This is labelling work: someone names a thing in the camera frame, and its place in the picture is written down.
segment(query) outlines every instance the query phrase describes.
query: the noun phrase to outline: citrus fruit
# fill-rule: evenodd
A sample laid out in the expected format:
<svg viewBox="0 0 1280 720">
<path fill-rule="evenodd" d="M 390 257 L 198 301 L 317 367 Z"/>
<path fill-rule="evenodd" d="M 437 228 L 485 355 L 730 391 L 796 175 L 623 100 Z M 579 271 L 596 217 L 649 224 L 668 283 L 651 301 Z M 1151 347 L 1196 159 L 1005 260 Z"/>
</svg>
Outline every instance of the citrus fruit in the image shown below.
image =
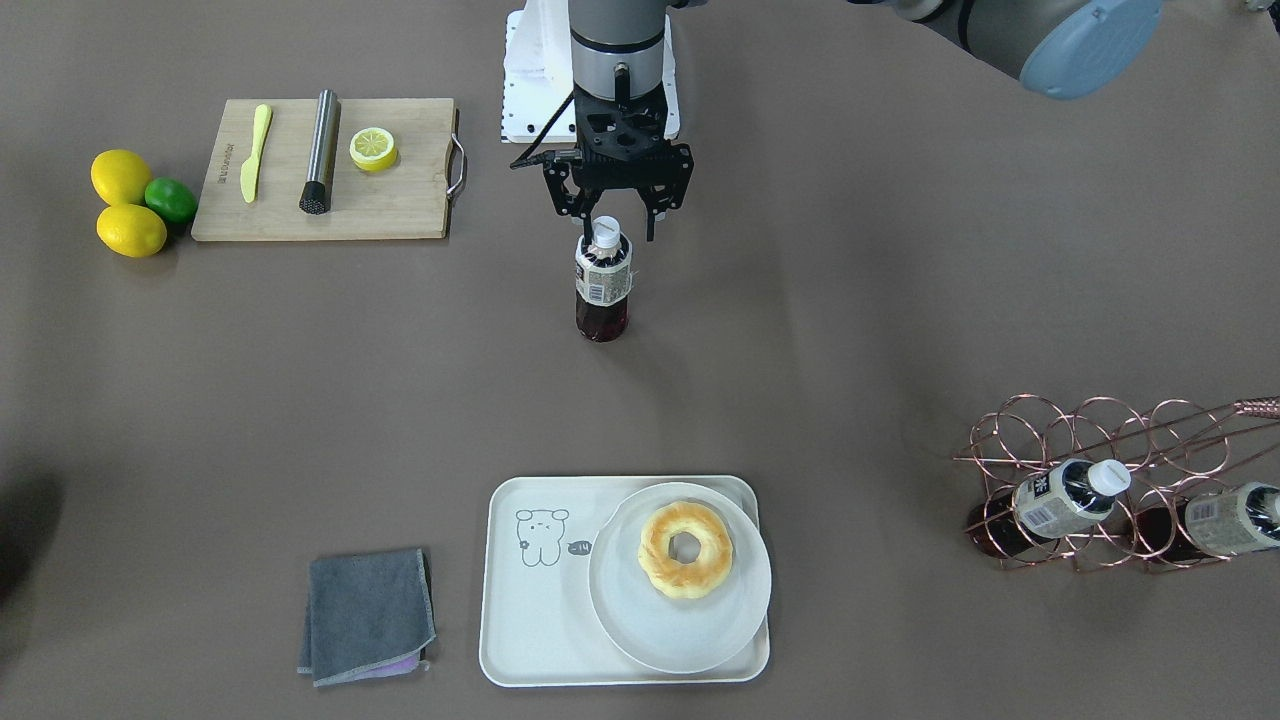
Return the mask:
<svg viewBox="0 0 1280 720">
<path fill-rule="evenodd" d="M 365 128 L 351 138 L 351 159 L 366 173 L 390 168 L 397 155 L 396 138 L 383 128 Z"/>
<path fill-rule="evenodd" d="M 147 208 L 111 205 L 97 217 L 97 237 L 120 255 L 146 258 L 164 247 L 169 229 L 160 215 Z"/>
<path fill-rule="evenodd" d="M 142 191 L 147 208 L 165 222 L 180 225 L 196 217 L 196 195 L 173 178 L 156 178 Z"/>
<path fill-rule="evenodd" d="M 151 182 L 151 168 L 129 150 L 108 150 L 93 158 L 88 170 L 93 190 L 108 205 L 136 205 Z"/>
</svg>

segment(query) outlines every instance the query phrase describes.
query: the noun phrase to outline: blue joint cap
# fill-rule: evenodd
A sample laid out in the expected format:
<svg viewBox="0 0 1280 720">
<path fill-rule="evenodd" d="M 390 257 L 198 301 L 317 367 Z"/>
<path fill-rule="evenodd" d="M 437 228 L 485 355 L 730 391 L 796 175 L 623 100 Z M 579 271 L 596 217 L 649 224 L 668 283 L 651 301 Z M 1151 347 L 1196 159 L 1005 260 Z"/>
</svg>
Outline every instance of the blue joint cap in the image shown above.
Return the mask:
<svg viewBox="0 0 1280 720">
<path fill-rule="evenodd" d="M 1092 0 L 1027 58 L 1023 87 L 1055 100 L 1083 97 L 1116 78 L 1160 24 L 1162 0 Z"/>
</svg>

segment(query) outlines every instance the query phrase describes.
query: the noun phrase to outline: cartoon animal drawing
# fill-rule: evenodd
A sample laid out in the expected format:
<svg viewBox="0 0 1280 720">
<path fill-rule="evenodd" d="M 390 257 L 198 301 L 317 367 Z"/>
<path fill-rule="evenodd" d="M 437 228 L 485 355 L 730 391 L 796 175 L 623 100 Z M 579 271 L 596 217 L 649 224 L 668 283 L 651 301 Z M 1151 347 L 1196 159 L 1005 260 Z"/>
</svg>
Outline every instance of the cartoon animal drawing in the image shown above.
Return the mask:
<svg viewBox="0 0 1280 720">
<path fill-rule="evenodd" d="M 516 537 L 521 560 L 527 568 L 559 562 L 561 539 L 568 510 L 517 510 Z"/>
</svg>

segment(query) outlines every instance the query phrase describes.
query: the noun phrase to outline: bottle label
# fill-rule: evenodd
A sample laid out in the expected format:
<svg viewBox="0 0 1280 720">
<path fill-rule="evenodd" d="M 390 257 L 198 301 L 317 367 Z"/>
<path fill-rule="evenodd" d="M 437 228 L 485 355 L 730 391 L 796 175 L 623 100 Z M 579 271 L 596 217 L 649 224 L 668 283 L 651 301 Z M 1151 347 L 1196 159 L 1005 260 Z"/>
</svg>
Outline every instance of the bottle label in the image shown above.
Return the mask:
<svg viewBox="0 0 1280 720">
<path fill-rule="evenodd" d="M 1240 555 L 1280 546 L 1262 534 L 1248 514 L 1249 483 L 1231 492 L 1206 495 L 1187 503 L 1187 534 L 1204 552 Z"/>
<path fill-rule="evenodd" d="M 577 293 L 591 305 L 609 306 L 631 292 L 630 252 L 617 265 L 600 268 L 581 252 L 580 246 L 573 266 L 577 278 Z"/>
<path fill-rule="evenodd" d="M 1044 538 L 1062 538 L 1087 530 L 1106 519 L 1107 512 L 1080 510 L 1062 486 L 1064 462 L 1047 475 L 1028 478 L 1015 496 L 1018 521 Z"/>
</svg>

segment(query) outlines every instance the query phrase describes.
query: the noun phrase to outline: donut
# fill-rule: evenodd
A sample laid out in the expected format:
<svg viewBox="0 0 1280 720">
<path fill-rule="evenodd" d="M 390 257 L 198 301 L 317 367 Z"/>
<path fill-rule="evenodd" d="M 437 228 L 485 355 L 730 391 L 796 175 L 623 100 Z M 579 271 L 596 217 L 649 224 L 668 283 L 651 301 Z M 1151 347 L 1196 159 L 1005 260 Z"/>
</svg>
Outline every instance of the donut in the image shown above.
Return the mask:
<svg viewBox="0 0 1280 720">
<path fill-rule="evenodd" d="M 689 533 L 701 548 L 689 564 L 671 557 L 671 541 Z M 718 588 L 733 568 L 733 542 L 724 521 L 710 507 L 676 501 L 659 507 L 640 530 L 640 568 L 662 594 L 675 600 L 698 600 Z"/>
</svg>

